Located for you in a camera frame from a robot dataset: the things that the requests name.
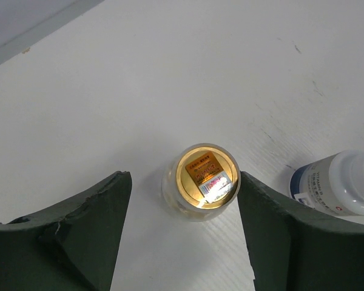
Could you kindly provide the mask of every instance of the tabletop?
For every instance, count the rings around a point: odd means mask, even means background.
[[[130,171],[111,290],[252,291],[236,202],[208,222],[160,206],[199,142],[282,193],[364,150],[364,0],[105,0],[0,65],[0,222]]]

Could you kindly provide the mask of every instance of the pill bottle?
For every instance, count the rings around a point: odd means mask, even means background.
[[[364,215],[364,152],[345,150],[298,169],[290,194],[330,215]]]
[[[229,152],[214,144],[196,144],[167,166],[162,195],[173,214],[205,221],[236,198],[240,183],[240,170]]]

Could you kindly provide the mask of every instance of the jar lid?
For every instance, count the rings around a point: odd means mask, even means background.
[[[214,144],[197,144],[177,165],[177,187],[194,207],[217,209],[229,203],[240,188],[240,170],[233,156]]]

